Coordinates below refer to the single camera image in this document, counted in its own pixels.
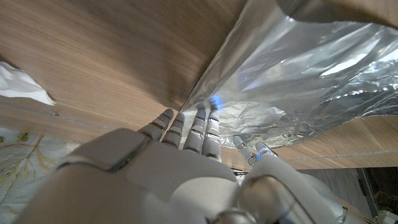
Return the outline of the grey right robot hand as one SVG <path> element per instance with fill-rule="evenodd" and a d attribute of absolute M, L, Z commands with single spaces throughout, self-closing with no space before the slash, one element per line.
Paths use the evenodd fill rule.
<path fill-rule="evenodd" d="M 368 223 L 321 181 L 265 144 L 239 181 L 222 163 L 219 114 L 199 110 L 184 145 L 184 115 L 161 113 L 65 157 L 17 223 Z"/>

